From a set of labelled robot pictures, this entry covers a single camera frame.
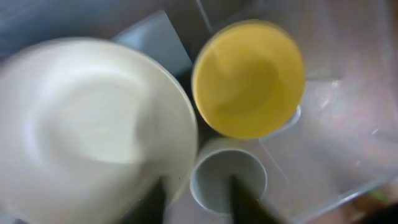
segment yellow bowl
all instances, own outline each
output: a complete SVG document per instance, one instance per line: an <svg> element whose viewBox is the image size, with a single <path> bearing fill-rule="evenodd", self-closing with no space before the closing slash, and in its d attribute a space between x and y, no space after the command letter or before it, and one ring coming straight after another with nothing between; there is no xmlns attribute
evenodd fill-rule
<svg viewBox="0 0 398 224"><path fill-rule="evenodd" d="M303 60L282 29L238 22L205 45L193 71L193 97L205 121L238 139L260 138L283 126L303 95Z"/></svg>

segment white cup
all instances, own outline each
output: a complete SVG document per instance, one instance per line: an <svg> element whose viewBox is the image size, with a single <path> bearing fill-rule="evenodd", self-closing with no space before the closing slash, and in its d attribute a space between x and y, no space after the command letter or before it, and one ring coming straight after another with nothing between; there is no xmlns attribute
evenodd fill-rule
<svg viewBox="0 0 398 224"><path fill-rule="evenodd" d="M229 215L229 178L232 175L257 197L267 189L267 173L261 162L247 152L242 141L219 138L204 146L190 179L193 198L206 211Z"/></svg>

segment gray cup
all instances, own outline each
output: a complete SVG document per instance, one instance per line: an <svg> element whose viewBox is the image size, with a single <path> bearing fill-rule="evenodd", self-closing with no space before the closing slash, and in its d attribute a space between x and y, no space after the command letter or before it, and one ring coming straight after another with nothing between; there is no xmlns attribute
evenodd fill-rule
<svg viewBox="0 0 398 224"><path fill-rule="evenodd" d="M199 155L190 179L193 198L210 213L229 215L229 178L236 175L257 198L267 188L267 173L261 162L247 152L243 142L215 139Z"/></svg>

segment yellow cup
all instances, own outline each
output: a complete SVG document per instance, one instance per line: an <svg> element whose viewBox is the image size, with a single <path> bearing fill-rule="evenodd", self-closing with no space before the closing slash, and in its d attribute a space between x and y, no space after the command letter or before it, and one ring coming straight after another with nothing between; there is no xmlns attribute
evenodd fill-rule
<svg viewBox="0 0 398 224"><path fill-rule="evenodd" d="M303 95L303 60L282 29L238 22L205 45L193 71L193 97L205 121L226 136L260 138L283 126Z"/></svg>

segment cup rim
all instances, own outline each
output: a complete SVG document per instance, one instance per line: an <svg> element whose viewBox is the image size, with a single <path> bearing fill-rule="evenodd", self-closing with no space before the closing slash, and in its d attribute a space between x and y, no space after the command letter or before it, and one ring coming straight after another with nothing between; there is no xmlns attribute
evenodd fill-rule
<svg viewBox="0 0 398 224"><path fill-rule="evenodd" d="M197 175L197 171L198 169L203 165L203 163L209 159L212 156L215 156L217 154L223 153L223 152L242 152L243 154L250 156L252 159L254 159L258 164L260 164L262 171L264 172L264 179L265 179L265 185L264 185L264 190L262 191L262 194L260 196L259 199L263 198L267 192L267 187L268 187L268 176L267 176L267 171L266 168L264 167L264 165L262 164L262 162L253 154L251 154L250 152L243 150L243 149L220 149L220 150L216 150L213 151L209 154L207 154L205 157L203 157L193 168L191 176L190 176L190 191L191 191L191 195L193 197L193 199L195 199L195 201L197 202L197 204L199 204L205 211L213 214L213 215L220 215L222 217L228 217L230 216L229 213L222 213L222 212L216 212L210 208L207 208L206 206L204 206L204 204L202 204L202 202L198 199L197 194L194 192L193 188L193 180L196 179L196 175Z"/></svg>

